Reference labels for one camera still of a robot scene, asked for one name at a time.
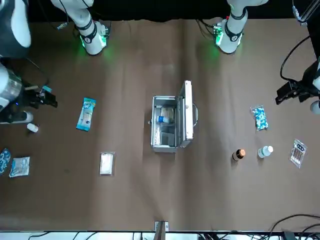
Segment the brown table surface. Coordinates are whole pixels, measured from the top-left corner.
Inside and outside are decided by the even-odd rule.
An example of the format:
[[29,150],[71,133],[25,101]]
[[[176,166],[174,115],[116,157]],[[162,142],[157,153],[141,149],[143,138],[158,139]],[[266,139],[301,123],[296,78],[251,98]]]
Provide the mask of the brown table surface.
[[[31,24],[29,57],[50,75],[58,108],[33,110],[39,132],[0,126],[0,148],[30,156],[30,173],[0,177],[2,230],[262,230],[296,213],[320,214],[320,117],[315,99],[275,104],[280,66],[308,35],[293,19],[248,20],[235,54],[221,53],[194,20],[113,22],[108,47],[89,56],[73,25],[61,31]],[[310,41],[284,74],[299,79],[315,60]],[[26,80],[44,81],[25,60]],[[199,109],[194,141],[177,154],[150,147],[152,97],[177,95],[192,80]],[[84,97],[97,104],[89,132],[76,129]],[[264,104],[269,129],[257,132],[250,107]],[[297,138],[308,147],[301,169],[289,161]],[[274,153],[257,159],[257,150]],[[235,164],[233,151],[247,156]],[[115,175],[99,176],[100,152],[116,152]],[[299,231],[313,220],[288,220]]]

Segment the case handle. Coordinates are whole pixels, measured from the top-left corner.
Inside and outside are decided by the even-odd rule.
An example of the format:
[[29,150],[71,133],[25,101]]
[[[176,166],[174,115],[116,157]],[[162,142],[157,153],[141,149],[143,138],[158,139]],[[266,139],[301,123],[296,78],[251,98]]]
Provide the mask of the case handle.
[[192,103],[192,105],[194,106],[194,109],[195,109],[195,123],[193,124],[193,127],[195,127],[198,123],[199,113],[198,113],[198,108],[196,104]]

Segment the white bottle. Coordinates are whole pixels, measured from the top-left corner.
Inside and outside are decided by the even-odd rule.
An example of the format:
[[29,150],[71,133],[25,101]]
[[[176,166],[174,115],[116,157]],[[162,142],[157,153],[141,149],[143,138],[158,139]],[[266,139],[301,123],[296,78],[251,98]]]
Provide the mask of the white bottle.
[[38,132],[39,127],[37,127],[36,125],[32,124],[32,123],[28,123],[28,125],[26,126],[27,129],[29,129],[31,132]]
[[258,150],[258,156],[263,159],[269,157],[273,151],[274,148],[272,146],[264,146]]

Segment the black background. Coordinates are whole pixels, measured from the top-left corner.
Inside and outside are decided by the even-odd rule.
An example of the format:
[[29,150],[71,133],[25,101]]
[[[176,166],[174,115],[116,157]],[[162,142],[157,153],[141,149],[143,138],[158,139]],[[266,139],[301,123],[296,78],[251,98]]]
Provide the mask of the black background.
[[[64,13],[49,0],[39,0],[52,22],[66,20]],[[295,0],[296,6],[305,6],[310,0]],[[230,14],[226,0],[96,0],[91,13],[95,20],[150,20],[164,22],[172,19],[225,18]],[[37,0],[29,1],[29,21],[45,22]],[[250,19],[293,18],[292,0],[269,0],[264,5],[248,7]]]

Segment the white packet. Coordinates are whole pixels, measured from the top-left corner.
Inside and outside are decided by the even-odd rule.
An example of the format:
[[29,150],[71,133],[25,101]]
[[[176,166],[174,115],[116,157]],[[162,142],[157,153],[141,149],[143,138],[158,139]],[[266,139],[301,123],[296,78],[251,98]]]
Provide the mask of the white packet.
[[16,157],[12,160],[10,178],[29,175],[30,157]]

